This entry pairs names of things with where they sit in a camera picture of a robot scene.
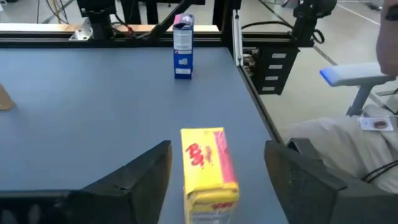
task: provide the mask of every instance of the yellow snack box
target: yellow snack box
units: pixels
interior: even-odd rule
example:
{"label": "yellow snack box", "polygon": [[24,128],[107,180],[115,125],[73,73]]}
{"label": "yellow snack box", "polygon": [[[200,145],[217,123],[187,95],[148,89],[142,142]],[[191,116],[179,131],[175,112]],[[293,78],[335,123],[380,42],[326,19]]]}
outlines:
{"label": "yellow snack box", "polygon": [[181,129],[186,224],[226,224],[239,187],[223,128]]}

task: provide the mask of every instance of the blue chair armrest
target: blue chair armrest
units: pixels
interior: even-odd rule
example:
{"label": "blue chair armrest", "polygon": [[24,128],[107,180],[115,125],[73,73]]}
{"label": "blue chair armrest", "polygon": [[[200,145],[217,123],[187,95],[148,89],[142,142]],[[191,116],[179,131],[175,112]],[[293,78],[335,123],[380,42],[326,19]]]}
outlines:
{"label": "blue chair armrest", "polygon": [[378,63],[332,66],[320,73],[330,86],[375,86],[396,79],[381,73]]}

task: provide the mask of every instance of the white cloth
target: white cloth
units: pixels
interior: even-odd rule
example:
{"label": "white cloth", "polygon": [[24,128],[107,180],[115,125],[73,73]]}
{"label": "white cloth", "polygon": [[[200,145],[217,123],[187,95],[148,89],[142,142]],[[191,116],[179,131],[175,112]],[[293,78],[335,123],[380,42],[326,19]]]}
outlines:
{"label": "white cloth", "polygon": [[[362,116],[393,114],[368,105]],[[295,124],[290,128],[288,138],[309,138],[326,166],[344,170],[360,179],[372,170],[398,159],[398,129],[396,122],[393,122],[392,132],[363,131],[357,118],[320,118]],[[398,194],[398,166],[375,179],[372,184]]]}

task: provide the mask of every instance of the person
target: person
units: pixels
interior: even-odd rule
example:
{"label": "person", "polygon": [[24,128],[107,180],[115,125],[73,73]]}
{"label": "person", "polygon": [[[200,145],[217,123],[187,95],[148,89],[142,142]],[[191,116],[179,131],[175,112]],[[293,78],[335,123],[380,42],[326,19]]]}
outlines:
{"label": "person", "polygon": [[[398,76],[398,21],[386,19],[388,10],[393,6],[398,6],[398,0],[384,1],[376,53],[381,72]],[[324,165],[361,179],[373,170],[398,160],[398,119],[394,114],[378,106],[367,105],[361,116],[390,117],[394,131],[363,131],[357,121],[359,116],[319,118],[293,125],[284,140],[309,138]],[[371,183],[398,194],[398,166]]]}

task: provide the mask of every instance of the blue tabletop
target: blue tabletop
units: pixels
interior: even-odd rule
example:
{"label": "blue tabletop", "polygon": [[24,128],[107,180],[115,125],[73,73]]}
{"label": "blue tabletop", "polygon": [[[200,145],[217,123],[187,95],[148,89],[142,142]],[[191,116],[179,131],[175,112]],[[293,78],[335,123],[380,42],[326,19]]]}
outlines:
{"label": "blue tabletop", "polygon": [[224,127],[241,199],[233,223],[287,223],[263,154],[270,135],[227,49],[194,51],[175,80],[173,50],[1,49],[0,190],[81,189],[172,141],[159,223],[183,223],[181,128]]}

